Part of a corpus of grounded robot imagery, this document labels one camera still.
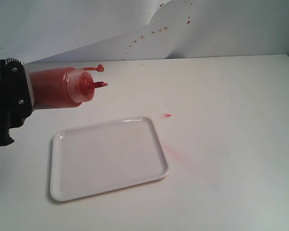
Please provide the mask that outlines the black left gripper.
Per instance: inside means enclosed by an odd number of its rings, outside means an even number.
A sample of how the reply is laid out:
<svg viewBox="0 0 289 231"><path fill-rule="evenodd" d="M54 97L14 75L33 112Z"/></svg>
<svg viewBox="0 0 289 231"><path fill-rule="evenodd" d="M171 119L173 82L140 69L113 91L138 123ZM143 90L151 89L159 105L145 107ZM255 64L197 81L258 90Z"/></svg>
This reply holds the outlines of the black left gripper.
<svg viewBox="0 0 289 231"><path fill-rule="evenodd" d="M10 129L23 125L23 119L12 114L7 84L2 75L3 70L4 61L0 60L0 147L12 144L14 140L9 134Z"/></svg>

